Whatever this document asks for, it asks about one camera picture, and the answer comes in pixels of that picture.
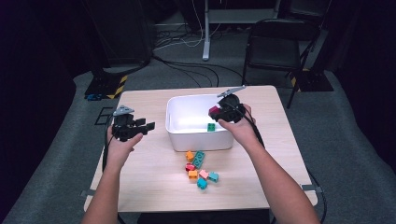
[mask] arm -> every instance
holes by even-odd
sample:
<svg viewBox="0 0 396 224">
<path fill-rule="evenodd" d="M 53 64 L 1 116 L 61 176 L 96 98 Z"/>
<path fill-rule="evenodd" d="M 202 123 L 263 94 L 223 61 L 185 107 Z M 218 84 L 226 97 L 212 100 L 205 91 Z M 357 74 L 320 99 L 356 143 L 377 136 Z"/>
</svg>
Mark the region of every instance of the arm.
<svg viewBox="0 0 396 224">
<path fill-rule="evenodd" d="M 112 139 L 111 127 L 107 130 L 108 146 L 107 164 L 99 181 L 98 188 L 93 196 L 87 212 L 81 223 L 117 223 L 120 171 L 128 159 L 129 153 L 143 137 L 140 133 L 127 142 Z"/>
<path fill-rule="evenodd" d="M 245 105 L 249 118 L 251 108 Z M 219 120 L 246 150 L 262 184 L 262 190 L 279 223 L 319 223 L 317 214 L 300 186 L 274 160 L 257 139 L 250 123 Z"/>
</svg>

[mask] wrist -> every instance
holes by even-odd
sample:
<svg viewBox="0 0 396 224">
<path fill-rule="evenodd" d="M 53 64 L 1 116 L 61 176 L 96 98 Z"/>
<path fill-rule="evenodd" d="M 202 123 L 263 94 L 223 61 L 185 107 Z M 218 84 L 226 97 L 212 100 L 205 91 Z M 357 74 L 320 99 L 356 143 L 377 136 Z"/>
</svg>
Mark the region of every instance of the wrist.
<svg viewBox="0 0 396 224">
<path fill-rule="evenodd" d="M 108 164 L 105 168 L 105 173 L 110 173 L 113 175 L 119 175 L 121 172 L 122 167 L 113 165 L 113 164 Z"/>
</svg>

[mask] pink lego brick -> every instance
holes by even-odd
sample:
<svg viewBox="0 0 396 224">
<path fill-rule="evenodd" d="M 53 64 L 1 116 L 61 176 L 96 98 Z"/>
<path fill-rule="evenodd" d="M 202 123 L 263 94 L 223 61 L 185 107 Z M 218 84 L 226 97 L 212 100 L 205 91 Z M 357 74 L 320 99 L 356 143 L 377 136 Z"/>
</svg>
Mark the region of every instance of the pink lego brick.
<svg viewBox="0 0 396 224">
<path fill-rule="evenodd" d="M 209 173 L 206 170 L 201 170 L 199 172 L 199 176 L 203 179 L 207 179 L 207 177 L 209 176 Z"/>
</svg>

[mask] table leg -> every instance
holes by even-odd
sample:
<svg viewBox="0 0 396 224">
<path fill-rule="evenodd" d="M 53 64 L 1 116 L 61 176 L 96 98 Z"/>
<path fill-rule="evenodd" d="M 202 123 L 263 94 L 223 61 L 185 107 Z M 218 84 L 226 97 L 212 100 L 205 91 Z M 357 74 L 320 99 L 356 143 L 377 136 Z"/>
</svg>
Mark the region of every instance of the table leg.
<svg viewBox="0 0 396 224">
<path fill-rule="evenodd" d="M 207 0 L 205 0 L 205 44 L 204 44 L 204 54 L 202 60 L 209 60 L 210 51 L 210 36 L 209 36 L 209 5 Z"/>
</svg>

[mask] black cable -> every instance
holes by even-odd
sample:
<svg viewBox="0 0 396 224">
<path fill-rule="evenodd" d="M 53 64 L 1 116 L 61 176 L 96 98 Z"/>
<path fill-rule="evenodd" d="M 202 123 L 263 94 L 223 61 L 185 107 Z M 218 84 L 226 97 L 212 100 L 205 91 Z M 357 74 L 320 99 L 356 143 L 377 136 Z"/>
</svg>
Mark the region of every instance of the black cable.
<svg viewBox="0 0 396 224">
<path fill-rule="evenodd" d="M 113 115 L 109 115 L 107 117 L 106 126 L 105 126 L 105 148 L 103 149 L 102 172 L 105 170 L 106 163 L 107 163 L 108 146 L 110 145 L 110 142 L 107 142 L 107 129 L 108 129 L 108 124 L 110 123 L 112 118 L 113 118 Z"/>
<path fill-rule="evenodd" d="M 105 148 L 103 150 L 103 158 L 102 158 L 102 172 L 105 170 L 106 168 L 106 162 L 107 162 L 107 154 L 108 154 L 108 146 L 110 146 L 111 140 L 113 140 L 114 138 L 114 134 L 113 136 L 111 136 L 110 141 L 107 142 L 107 129 L 108 129 L 108 124 L 110 123 L 111 119 L 113 118 L 113 115 L 109 115 L 106 121 L 106 127 L 105 127 Z M 124 222 L 124 220 L 121 218 L 120 213 L 117 213 L 117 220 L 121 223 L 121 224 L 126 224 Z"/>
<path fill-rule="evenodd" d="M 259 129 L 257 128 L 256 124 L 253 122 L 253 120 L 252 120 L 253 117 L 252 117 L 251 114 L 248 112 L 248 110 L 244 107 L 245 110 L 247 111 L 247 113 L 249 114 L 249 116 L 251 117 L 251 119 L 248 118 L 244 113 L 242 113 L 242 111 L 238 110 L 235 106 L 230 105 L 230 104 L 227 103 L 227 102 L 224 102 L 224 104 L 226 104 L 226 105 L 232 107 L 233 110 L 235 110 L 236 112 L 238 112 L 243 118 L 245 118 L 245 119 L 247 120 L 247 122 L 249 122 L 249 124 L 250 124 L 251 127 L 253 128 L 253 132 L 256 134 L 257 139 L 258 139 L 259 142 L 262 144 L 262 146 L 265 148 L 265 144 L 264 144 L 264 142 L 262 141 L 262 135 L 260 134 Z"/>
<path fill-rule="evenodd" d="M 306 171 L 309 173 L 309 175 L 312 177 L 312 179 L 315 181 L 315 183 L 317 184 L 318 187 L 321 187 L 321 185 L 319 184 L 319 182 L 317 181 L 317 179 L 312 175 L 311 171 L 309 171 L 308 168 L 306 168 Z M 322 218 L 320 220 L 320 223 L 324 223 L 324 219 L 326 218 L 327 215 L 327 201 L 326 201 L 326 197 L 324 196 L 324 192 L 323 190 L 321 191 L 321 196 L 323 199 L 323 214 L 322 214 Z"/>
<path fill-rule="evenodd" d="M 185 65 L 185 64 L 177 64 L 177 63 L 172 63 L 172 62 L 170 62 L 170 64 L 175 64 L 175 65 L 184 66 L 184 67 L 198 67 L 198 68 L 207 69 L 207 70 L 211 71 L 211 72 L 216 76 L 216 78 L 217 78 L 216 87 L 219 86 L 219 75 L 218 75 L 213 69 L 210 69 L 210 68 L 207 68 L 207 67 L 204 67 L 204 66 L 200 66 L 200 65 Z"/>
<path fill-rule="evenodd" d="M 163 60 L 162 58 L 160 58 L 160 57 L 158 57 L 158 56 L 155 56 L 155 55 L 153 55 L 152 58 L 155 59 L 155 60 L 157 60 L 157 61 L 159 61 L 159 62 L 161 62 L 161 63 L 164 63 L 165 65 L 167 65 L 167 66 L 169 66 L 169 67 L 171 67 L 171 68 L 174 68 L 174 69 L 176 69 L 176 70 L 179 70 L 179 71 L 184 72 L 187 76 L 189 76 L 190 78 L 192 78 L 192 79 L 195 81 L 195 83 L 198 84 L 198 86 L 199 86 L 200 88 L 201 88 L 201 85 L 200 85 L 192 76 L 190 76 L 187 72 L 191 72 L 191 73 L 198 74 L 198 75 L 200 75 L 200 76 L 206 77 L 207 80 L 208 80 L 209 83 L 210 83 L 210 87 L 213 87 L 212 81 L 210 80 L 210 78 L 209 78 L 208 76 L 206 76 L 206 75 L 204 75 L 204 74 L 202 74 L 202 73 L 198 73 L 198 72 L 194 72 L 194 71 L 190 71 L 190 70 L 185 70 L 185 69 L 177 68 L 177 67 L 174 67 L 174 65 L 177 65 L 177 66 L 185 66 L 185 67 L 200 67 L 200 68 L 207 69 L 207 70 L 209 70 L 209 71 L 211 71 L 211 72 L 213 72 L 213 73 L 215 74 L 215 76 L 216 76 L 216 78 L 217 78 L 216 87 L 219 86 L 219 75 L 218 75 L 213 69 L 210 69 L 210 68 L 207 68 L 207 67 L 204 67 L 204 66 L 183 65 L 183 64 L 177 64 L 177 63 L 174 63 L 174 62 L 168 62 L 168 61 Z"/>
<path fill-rule="evenodd" d="M 170 65 L 170 64 L 168 64 L 168 63 L 164 63 L 164 64 L 167 65 L 167 66 L 170 67 L 170 68 L 179 70 L 180 72 L 184 73 L 186 76 L 190 77 L 190 78 L 198 85 L 199 88 L 201 88 L 201 85 L 198 83 L 198 81 L 195 80 L 195 78 L 193 78 L 192 76 L 190 76 L 187 72 L 183 71 L 182 69 L 178 69 L 178 68 L 176 68 L 176 67 L 174 67 L 174 66 L 172 66 L 172 65 Z"/>
<path fill-rule="evenodd" d="M 238 76 L 242 77 L 242 75 L 240 73 L 236 72 L 235 70 L 233 70 L 231 68 L 228 68 L 228 67 L 225 67 L 225 66 L 222 66 L 222 65 L 218 65 L 218 64 L 213 64 L 213 63 L 179 63 L 179 62 L 171 62 L 171 61 L 166 61 L 166 60 L 163 60 L 163 61 L 166 62 L 166 63 L 183 64 L 183 65 L 203 65 L 203 66 L 219 67 L 219 68 L 231 71 L 233 73 L 236 73 Z"/>
<path fill-rule="evenodd" d="M 242 115 L 252 126 L 254 133 L 256 134 L 257 138 L 259 139 L 259 142 L 262 144 L 262 146 L 264 147 L 264 142 L 262 141 L 262 137 L 260 135 L 260 132 L 257 128 L 257 126 L 254 124 L 253 120 L 249 119 L 245 114 L 243 114 L 240 110 L 238 110 L 236 107 L 234 107 L 233 105 L 230 105 L 228 103 L 224 103 L 230 107 L 232 107 L 236 112 L 238 112 L 240 115 Z M 248 110 L 245 108 L 245 110 L 247 111 L 247 113 L 249 114 L 249 116 L 251 118 L 253 118 L 251 116 L 251 114 L 248 112 Z M 312 177 L 312 179 L 314 180 L 314 182 L 317 184 L 318 187 L 320 187 L 319 182 L 317 181 L 317 179 L 314 177 L 314 175 L 312 175 L 312 173 L 309 171 L 309 169 L 307 167 L 306 171 L 309 173 L 309 175 Z M 320 223 L 324 223 L 324 220 L 326 218 L 327 215 L 327 201 L 326 201 L 326 197 L 324 196 L 324 192 L 322 191 L 321 193 L 322 199 L 323 199 L 323 215 L 322 218 L 320 220 Z M 274 219 L 271 221 L 271 224 L 275 224 L 276 223 L 276 217 L 274 217 Z"/>
<path fill-rule="evenodd" d="M 160 58 L 160 57 L 158 57 L 156 55 L 153 55 L 152 58 L 157 60 L 157 61 L 159 61 L 159 62 L 165 63 L 165 64 L 173 64 L 173 65 L 185 66 L 185 67 L 198 67 L 198 68 L 204 68 L 206 70 L 209 70 L 210 72 L 212 72 L 216 76 L 216 79 L 217 79 L 216 87 L 219 86 L 219 75 L 218 75 L 218 73 L 216 71 L 214 71 L 213 69 L 211 69 L 211 68 L 205 67 L 205 65 L 202 64 L 202 63 L 178 63 L 178 62 L 171 62 L 171 61 L 166 61 L 166 60 L 164 60 L 164 59 L 162 59 L 162 58 Z"/>
</svg>

